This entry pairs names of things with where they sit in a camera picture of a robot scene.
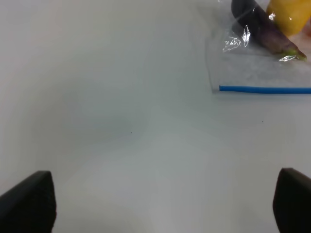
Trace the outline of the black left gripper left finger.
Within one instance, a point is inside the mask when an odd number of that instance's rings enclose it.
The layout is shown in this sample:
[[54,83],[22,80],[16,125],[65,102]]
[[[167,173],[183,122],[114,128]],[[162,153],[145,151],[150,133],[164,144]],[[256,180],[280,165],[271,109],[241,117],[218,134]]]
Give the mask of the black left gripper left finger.
[[50,171],[37,171],[0,196],[2,233],[51,233],[56,216]]

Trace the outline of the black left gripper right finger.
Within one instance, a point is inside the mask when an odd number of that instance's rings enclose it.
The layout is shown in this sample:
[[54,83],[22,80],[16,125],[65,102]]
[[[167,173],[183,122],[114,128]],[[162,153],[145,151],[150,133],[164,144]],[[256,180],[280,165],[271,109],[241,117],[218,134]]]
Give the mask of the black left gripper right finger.
[[311,231],[311,179],[293,168],[279,172],[273,213],[281,233]]

